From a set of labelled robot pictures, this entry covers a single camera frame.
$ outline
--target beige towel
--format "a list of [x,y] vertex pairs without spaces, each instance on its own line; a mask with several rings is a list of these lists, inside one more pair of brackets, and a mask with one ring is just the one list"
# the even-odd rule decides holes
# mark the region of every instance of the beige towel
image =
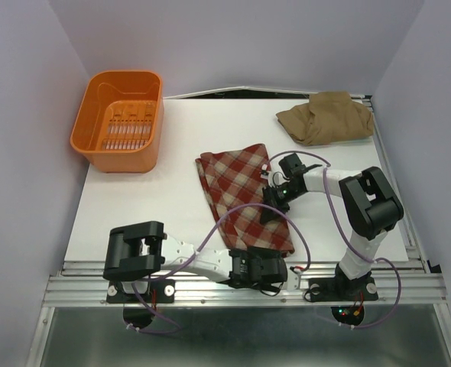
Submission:
[[348,92],[311,94],[309,103],[277,113],[293,140],[303,145],[367,138],[373,135],[373,115]]

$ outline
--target gray wall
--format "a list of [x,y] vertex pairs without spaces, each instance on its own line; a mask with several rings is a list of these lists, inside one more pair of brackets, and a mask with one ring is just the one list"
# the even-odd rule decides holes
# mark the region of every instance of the gray wall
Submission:
[[90,75],[148,68],[172,96],[227,86],[372,94],[423,0],[50,0]]
[[0,366],[24,365],[86,164],[70,149],[86,72],[45,0],[0,2]]
[[374,97],[381,135],[451,311],[451,1],[426,0]]

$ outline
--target orange bin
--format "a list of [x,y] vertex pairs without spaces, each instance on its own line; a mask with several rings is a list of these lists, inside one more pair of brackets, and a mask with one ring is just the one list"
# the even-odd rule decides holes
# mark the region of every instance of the orange bin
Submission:
[[86,88],[71,145],[103,172],[148,172],[157,162],[163,98],[150,71],[105,71]]

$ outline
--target metal frame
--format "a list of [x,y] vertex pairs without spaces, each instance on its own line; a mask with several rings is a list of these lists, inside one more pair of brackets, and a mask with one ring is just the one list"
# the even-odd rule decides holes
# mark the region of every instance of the metal frame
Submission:
[[[251,89],[249,87],[227,88],[224,90]],[[259,89],[269,92],[279,92],[276,89]],[[301,91],[281,91],[301,93]],[[186,98],[191,95],[171,98]],[[362,99],[371,111],[372,102],[366,96],[352,96]],[[400,196],[396,180],[385,154],[384,145],[375,121],[375,147],[381,159],[382,168]],[[403,235],[407,238],[406,250],[408,261],[395,263],[401,273],[403,292],[401,304],[433,304],[437,320],[442,330],[444,343],[451,358],[451,317],[446,303],[446,287],[441,274],[431,274],[426,257],[417,240],[417,234],[408,215],[402,220]],[[287,266],[302,265],[290,263]],[[299,278],[289,277],[286,289],[276,297],[267,297],[251,290],[234,290],[225,285],[213,283],[193,274],[177,273],[172,278],[177,281],[174,304],[162,304],[160,307],[311,307],[321,304],[309,304],[302,298],[302,289],[307,287],[309,278],[332,277],[336,263],[313,262],[307,274]],[[50,325],[56,307],[122,307],[118,304],[107,304],[108,282],[102,279],[103,262],[67,261],[57,276],[50,277],[42,303],[42,310],[37,322],[37,329],[27,366],[40,365],[44,348],[50,331]],[[393,304],[397,294],[397,281],[393,271],[385,264],[373,267],[373,278],[378,286],[380,300],[371,304]],[[322,306],[339,305],[322,303]]]

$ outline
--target plaid cloth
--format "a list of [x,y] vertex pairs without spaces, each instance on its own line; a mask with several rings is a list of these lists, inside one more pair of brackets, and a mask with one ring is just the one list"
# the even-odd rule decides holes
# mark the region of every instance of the plaid cloth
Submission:
[[[263,144],[240,151],[218,154],[203,153],[195,160],[207,203],[216,222],[229,209],[244,203],[261,203],[262,188],[267,181],[261,178],[261,166],[268,161]],[[231,214],[219,227],[228,248],[247,246],[273,248],[294,252],[287,221],[275,220],[265,226],[259,218],[260,207],[246,207]]]

